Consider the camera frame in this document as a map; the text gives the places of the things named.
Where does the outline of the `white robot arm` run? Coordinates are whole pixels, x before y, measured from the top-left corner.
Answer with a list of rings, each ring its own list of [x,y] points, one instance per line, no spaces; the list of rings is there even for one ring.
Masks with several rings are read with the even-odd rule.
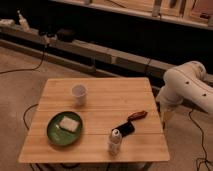
[[[213,87],[203,81],[205,75],[206,69],[199,61],[186,62],[164,73],[165,85],[161,87],[156,97],[162,124],[172,117],[173,110],[184,99],[193,102],[207,114],[213,115]]]

